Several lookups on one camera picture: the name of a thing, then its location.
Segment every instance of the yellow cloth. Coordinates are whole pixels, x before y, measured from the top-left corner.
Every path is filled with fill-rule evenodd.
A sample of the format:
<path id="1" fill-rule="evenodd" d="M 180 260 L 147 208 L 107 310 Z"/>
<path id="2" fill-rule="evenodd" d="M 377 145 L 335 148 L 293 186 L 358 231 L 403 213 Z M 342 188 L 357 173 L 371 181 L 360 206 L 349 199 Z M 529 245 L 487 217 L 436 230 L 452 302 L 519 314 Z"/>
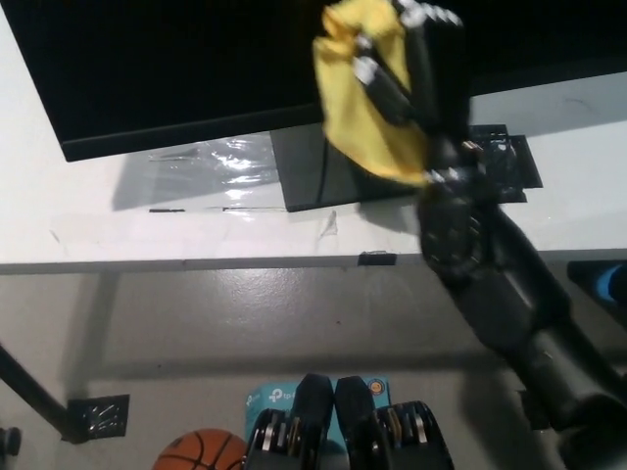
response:
<path id="1" fill-rule="evenodd" d="M 415 124 L 387 123 L 370 103 L 353 73 L 355 39 L 372 38 L 381 57 L 410 89 L 404 31 L 388 0 L 344 0 L 327 7 L 322 23 L 328 37 L 313 42 L 324 132 L 338 150 L 378 176 L 420 185 L 425 137 Z"/>

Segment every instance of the desk leg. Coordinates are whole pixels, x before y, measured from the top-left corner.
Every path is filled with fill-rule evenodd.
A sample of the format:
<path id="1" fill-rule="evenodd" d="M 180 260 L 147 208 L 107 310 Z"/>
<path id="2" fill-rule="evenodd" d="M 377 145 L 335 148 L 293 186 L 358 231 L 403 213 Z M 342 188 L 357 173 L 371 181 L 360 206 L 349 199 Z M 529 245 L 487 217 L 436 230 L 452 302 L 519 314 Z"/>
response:
<path id="1" fill-rule="evenodd" d="M 65 441 L 81 444 L 89 440 L 85 423 L 72 416 L 0 345 L 0 379 L 32 409 L 48 421 Z"/>

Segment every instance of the blue object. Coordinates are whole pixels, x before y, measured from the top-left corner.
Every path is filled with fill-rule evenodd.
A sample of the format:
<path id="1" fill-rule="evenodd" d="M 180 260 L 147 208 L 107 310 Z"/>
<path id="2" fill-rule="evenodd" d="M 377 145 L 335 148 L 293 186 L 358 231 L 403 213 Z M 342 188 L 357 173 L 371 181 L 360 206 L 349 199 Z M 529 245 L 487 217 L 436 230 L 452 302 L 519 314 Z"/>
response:
<path id="1" fill-rule="evenodd" d="M 616 300 L 614 299 L 614 297 L 611 296 L 611 293 L 609 292 L 609 283 L 611 282 L 611 277 L 621 266 L 622 264 L 618 264 L 615 267 L 608 269 L 597 279 L 597 295 L 604 301 L 616 304 Z"/>
<path id="2" fill-rule="evenodd" d="M 367 383 L 374 406 L 387 406 L 390 404 L 390 388 L 385 377 L 362 377 Z M 337 385 L 337 380 L 333 380 L 333 388 Z M 250 439 L 255 421 L 266 408 L 289 410 L 296 395 L 298 382 L 269 383 L 261 385 L 250 393 L 246 398 L 246 439 Z M 327 434 L 327 448 L 339 449 L 346 452 L 346 444 L 340 432 L 340 425 L 337 422 L 337 415 L 333 410 L 331 425 Z"/>

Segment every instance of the teal box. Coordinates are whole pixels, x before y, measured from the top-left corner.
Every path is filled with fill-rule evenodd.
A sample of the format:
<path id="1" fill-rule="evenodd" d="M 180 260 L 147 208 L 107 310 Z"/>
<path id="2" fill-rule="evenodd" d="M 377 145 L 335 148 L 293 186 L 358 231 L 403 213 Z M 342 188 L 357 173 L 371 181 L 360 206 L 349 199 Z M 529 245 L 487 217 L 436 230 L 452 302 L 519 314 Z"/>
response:
<path id="1" fill-rule="evenodd" d="M 385 377 L 362 377 L 363 381 L 372 391 L 374 406 L 387 406 L 390 404 L 390 388 Z M 250 436 L 255 427 L 257 417 L 266 408 L 290 410 L 296 395 L 298 382 L 269 383 L 256 388 L 246 398 L 246 439 Z M 331 425 L 327 434 L 327 449 L 343 450 L 346 452 L 344 438 L 340 432 L 340 425 L 337 422 L 337 415 L 333 410 Z"/>

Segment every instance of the black cable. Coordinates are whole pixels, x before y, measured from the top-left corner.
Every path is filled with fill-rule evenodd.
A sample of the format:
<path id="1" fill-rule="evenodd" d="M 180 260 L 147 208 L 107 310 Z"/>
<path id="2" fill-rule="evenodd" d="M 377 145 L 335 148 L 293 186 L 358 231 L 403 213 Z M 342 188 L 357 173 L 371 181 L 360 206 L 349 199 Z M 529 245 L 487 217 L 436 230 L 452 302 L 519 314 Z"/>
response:
<path id="1" fill-rule="evenodd" d="M 317 192 L 315 195 L 315 205 L 320 206 L 322 204 L 322 195 L 324 193 L 324 186 L 326 183 L 326 172 L 329 162 L 329 141 L 324 139 L 322 143 L 322 165 L 320 168 L 320 179 L 317 185 Z"/>

